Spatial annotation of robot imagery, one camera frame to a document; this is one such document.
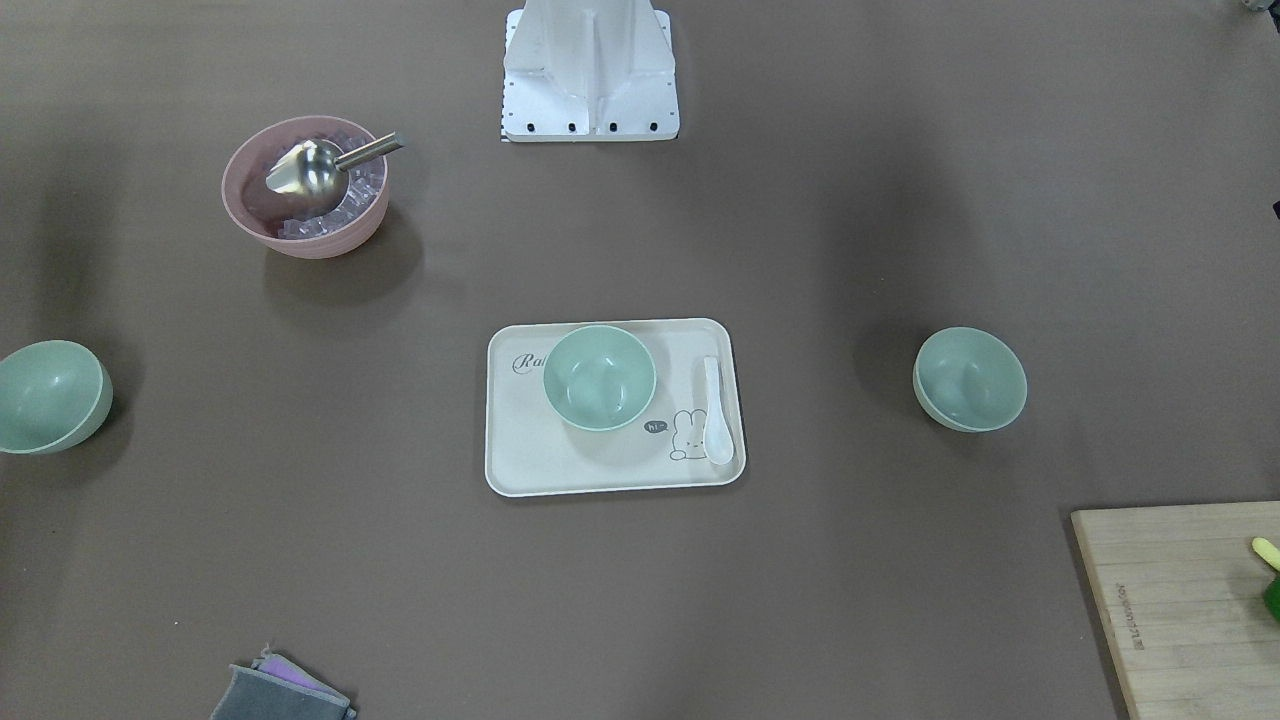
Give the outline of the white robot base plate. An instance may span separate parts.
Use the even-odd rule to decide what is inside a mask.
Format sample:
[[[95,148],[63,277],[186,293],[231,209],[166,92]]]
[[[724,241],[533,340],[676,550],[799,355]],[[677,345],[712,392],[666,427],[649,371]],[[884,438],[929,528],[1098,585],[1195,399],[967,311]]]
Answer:
[[[527,1],[504,28],[503,141],[678,137],[668,13],[649,1]]]

